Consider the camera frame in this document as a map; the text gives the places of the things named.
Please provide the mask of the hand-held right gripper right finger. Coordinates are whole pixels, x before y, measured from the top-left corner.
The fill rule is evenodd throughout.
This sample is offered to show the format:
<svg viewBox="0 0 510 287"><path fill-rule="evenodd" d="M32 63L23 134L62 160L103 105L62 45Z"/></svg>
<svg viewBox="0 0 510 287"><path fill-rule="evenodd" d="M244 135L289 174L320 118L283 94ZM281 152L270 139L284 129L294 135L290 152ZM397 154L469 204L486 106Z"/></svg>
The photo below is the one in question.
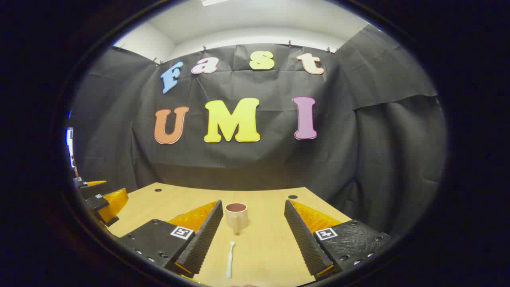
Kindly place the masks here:
<svg viewBox="0 0 510 287"><path fill-rule="evenodd" d="M353 269L390 243L390 235L359 220L341 222L291 199L285 202L284 216L315 279Z"/></svg>

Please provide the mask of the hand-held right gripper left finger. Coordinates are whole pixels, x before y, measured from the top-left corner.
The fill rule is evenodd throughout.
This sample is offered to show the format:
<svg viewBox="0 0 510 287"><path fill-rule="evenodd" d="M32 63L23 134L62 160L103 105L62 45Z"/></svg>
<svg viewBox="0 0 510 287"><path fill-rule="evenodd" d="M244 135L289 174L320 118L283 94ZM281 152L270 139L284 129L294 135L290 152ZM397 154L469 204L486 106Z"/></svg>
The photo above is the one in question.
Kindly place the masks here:
<svg viewBox="0 0 510 287"><path fill-rule="evenodd" d="M185 277L200 272L224 216L216 200L172 220L151 219L119 238L119 242L150 263Z"/></svg>

